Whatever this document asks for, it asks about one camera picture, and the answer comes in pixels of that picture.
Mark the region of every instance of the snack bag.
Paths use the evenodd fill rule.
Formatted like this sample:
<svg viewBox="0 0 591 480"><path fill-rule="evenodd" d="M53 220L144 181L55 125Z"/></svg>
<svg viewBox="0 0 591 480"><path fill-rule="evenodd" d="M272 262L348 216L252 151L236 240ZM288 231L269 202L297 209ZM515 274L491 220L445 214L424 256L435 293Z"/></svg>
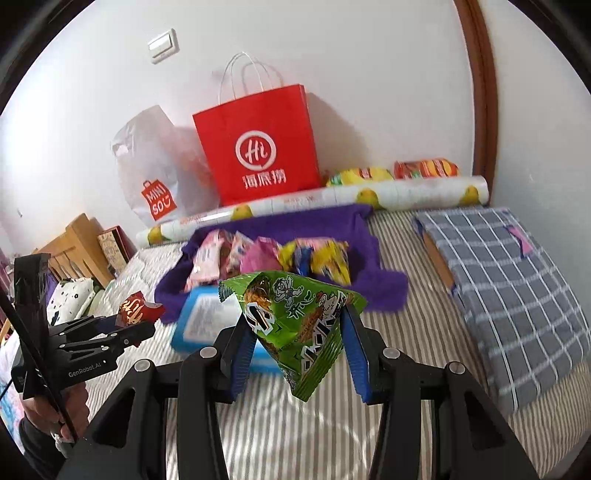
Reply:
<svg viewBox="0 0 591 480"><path fill-rule="evenodd" d="M339 315L367 301L358 293L287 272L243 274L220 282L236 294L248 325L277 361L293 396L307 401L343 348Z"/></svg>
<svg viewBox="0 0 591 480"><path fill-rule="evenodd" d="M225 230L212 230L193 258L193 270L187 278L184 291L206 285L219 278L226 278L228 255L232 246L232 234Z"/></svg>
<svg viewBox="0 0 591 480"><path fill-rule="evenodd" d="M310 276L310 262L312 261L312 247L298 246L294 252L295 273L303 277Z"/></svg>
<svg viewBox="0 0 591 480"><path fill-rule="evenodd" d="M281 270L277 255L281 245L272 238L257 237L240 260L240 272L262 272L263 270Z"/></svg>
<svg viewBox="0 0 591 480"><path fill-rule="evenodd" d="M331 176L329 181L326 182L326 186L333 187L335 185L355 185L369 181L382 180L392 180L392 175L385 168L351 168L350 170L343 170L336 175Z"/></svg>
<svg viewBox="0 0 591 480"><path fill-rule="evenodd" d="M226 272L228 275L226 278L234 277L240 273L240 261L253 243L254 242L243 233L236 232L234 234L234 240L232 240L232 247L230 249L230 254L228 255L228 264L226 266Z"/></svg>
<svg viewBox="0 0 591 480"><path fill-rule="evenodd" d="M295 271L300 274L297 270L298 261L295 256L298 247L312 249L310 258L310 271L312 273L324 275L339 285L351 285L347 256L349 244L347 242L339 242L328 237L296 238L291 242L287 242L279 250L277 259L283 270Z"/></svg>
<svg viewBox="0 0 591 480"><path fill-rule="evenodd" d="M315 249L310 261L312 273L324 275L339 285L351 285L347 247L347 242L329 240L323 247Z"/></svg>
<svg viewBox="0 0 591 480"><path fill-rule="evenodd" d="M392 169L395 179L428 179L431 177L457 177L459 170L455 163L445 158L433 158L412 162L396 162Z"/></svg>
<svg viewBox="0 0 591 480"><path fill-rule="evenodd" d="M127 327L139 322L156 322L164 313L164 306L161 303L146 301L144 294L140 291L132 293L119 306L115 325Z"/></svg>

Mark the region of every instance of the striped bedsheet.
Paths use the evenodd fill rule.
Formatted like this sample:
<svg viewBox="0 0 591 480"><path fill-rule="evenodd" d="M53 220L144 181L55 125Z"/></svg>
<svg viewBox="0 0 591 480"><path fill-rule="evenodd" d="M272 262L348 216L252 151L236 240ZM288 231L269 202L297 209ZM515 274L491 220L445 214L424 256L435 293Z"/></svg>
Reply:
<svg viewBox="0 0 591 480"><path fill-rule="evenodd" d="M478 350L462 316L439 279L422 241L413 231L411 212L379 212L369 221L379 239L384 268L409 278L406 307L396 314L364 313L386 343L417 362L443 367L462 361L485 385ZM180 244L141 250L109 288L100 314L112 314L131 293L148 300L162 275L180 257ZM133 363L151 358L157 365L179 359L170 348L174 325L158 325L153 339L128 349L115 372L88 382L94 415ZM367 478L378 433L380 406L366 407L355 394L346 358L339 357L308 403L291 396L282 377L251 375L245 392L231 406L218 405L220 432L230 478ZM508 419L540 476L576 444L591 426L591 374L582 362L541 398ZM430 477L430 409L423 405L420 478ZM167 478L178 478L176 401L170 401L167 428Z"/></svg>

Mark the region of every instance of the human hand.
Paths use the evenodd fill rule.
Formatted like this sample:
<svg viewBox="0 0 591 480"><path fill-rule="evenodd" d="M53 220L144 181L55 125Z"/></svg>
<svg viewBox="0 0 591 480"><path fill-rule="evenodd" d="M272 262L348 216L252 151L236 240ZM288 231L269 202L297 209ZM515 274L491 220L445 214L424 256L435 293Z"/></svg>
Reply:
<svg viewBox="0 0 591 480"><path fill-rule="evenodd" d="M72 419L78 436L84 435L88 426L88 415L90 410L86 406L88 391L84 382L69 387L62 392L66 403L66 410ZM73 442L74 438L70 433L64 418L56 412L45 397L34 397L22 400L22 407L29 421L43 433L50 435L59 432L65 442Z"/></svg>

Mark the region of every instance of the chip bag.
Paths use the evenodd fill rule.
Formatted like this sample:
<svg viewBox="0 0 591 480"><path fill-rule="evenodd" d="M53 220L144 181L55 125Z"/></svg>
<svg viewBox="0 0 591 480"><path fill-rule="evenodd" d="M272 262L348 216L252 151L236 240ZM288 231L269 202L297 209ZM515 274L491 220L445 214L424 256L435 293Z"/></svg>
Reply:
<svg viewBox="0 0 591 480"><path fill-rule="evenodd" d="M395 179L402 180L457 177L460 172L455 163L445 158L433 158L431 160L396 162L392 173Z"/></svg>
<svg viewBox="0 0 591 480"><path fill-rule="evenodd" d="M351 276L349 273L349 257L347 242L339 242L334 238L296 238L287 242L277 254L281 267L285 271L295 271L303 275L298 270L299 258L296 258L296 252L301 247L311 248L309 272L316 275L323 275L339 285L345 287L351 285Z"/></svg>
<svg viewBox="0 0 591 480"><path fill-rule="evenodd" d="M266 271L220 282L220 300L233 293L248 325L277 361L293 396L307 401L343 349L339 316L358 293L288 272Z"/></svg>
<svg viewBox="0 0 591 480"><path fill-rule="evenodd" d="M359 183L367 183L369 181L383 181L392 180L392 175L385 168L370 167L370 168L351 168L343 170L329 178L326 182L327 187L334 187L336 185L357 185Z"/></svg>
<svg viewBox="0 0 591 480"><path fill-rule="evenodd" d="M294 268L295 273L308 277L310 275L310 262L312 261L312 247L302 247L301 245L295 248L294 252Z"/></svg>

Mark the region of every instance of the red snack wrapper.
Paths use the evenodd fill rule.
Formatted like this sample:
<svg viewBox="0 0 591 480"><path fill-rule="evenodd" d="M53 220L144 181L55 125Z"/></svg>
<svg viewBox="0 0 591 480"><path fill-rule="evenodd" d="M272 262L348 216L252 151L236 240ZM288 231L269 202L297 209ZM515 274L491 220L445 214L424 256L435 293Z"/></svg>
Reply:
<svg viewBox="0 0 591 480"><path fill-rule="evenodd" d="M145 321L154 323L162 316L164 311L165 308L161 303L146 301L144 295L140 291L137 291L127 297L119 306L115 325L127 327L128 325Z"/></svg>
<svg viewBox="0 0 591 480"><path fill-rule="evenodd" d="M412 162L396 162L392 171L394 178L428 179L431 177L457 177L459 171L455 163L445 158L432 158Z"/></svg>

